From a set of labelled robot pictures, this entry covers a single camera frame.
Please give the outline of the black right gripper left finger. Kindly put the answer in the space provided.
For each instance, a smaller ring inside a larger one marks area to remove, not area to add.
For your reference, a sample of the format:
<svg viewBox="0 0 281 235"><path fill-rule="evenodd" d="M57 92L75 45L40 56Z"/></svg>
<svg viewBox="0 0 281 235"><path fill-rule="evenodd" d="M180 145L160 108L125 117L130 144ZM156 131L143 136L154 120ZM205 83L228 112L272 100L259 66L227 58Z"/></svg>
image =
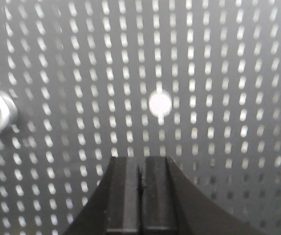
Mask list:
<svg viewBox="0 0 281 235"><path fill-rule="evenodd" d="M139 186L140 172L136 159L111 157L99 185L65 234L139 234Z"/></svg>

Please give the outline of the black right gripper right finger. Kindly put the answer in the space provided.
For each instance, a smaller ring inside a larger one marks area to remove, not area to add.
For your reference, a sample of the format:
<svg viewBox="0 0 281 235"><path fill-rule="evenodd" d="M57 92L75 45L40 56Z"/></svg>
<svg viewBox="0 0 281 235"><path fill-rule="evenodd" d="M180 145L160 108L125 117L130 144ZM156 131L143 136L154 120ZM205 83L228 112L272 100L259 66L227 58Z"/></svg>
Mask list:
<svg viewBox="0 0 281 235"><path fill-rule="evenodd" d="M142 170L144 235L260 235L203 194L170 157L146 157Z"/></svg>

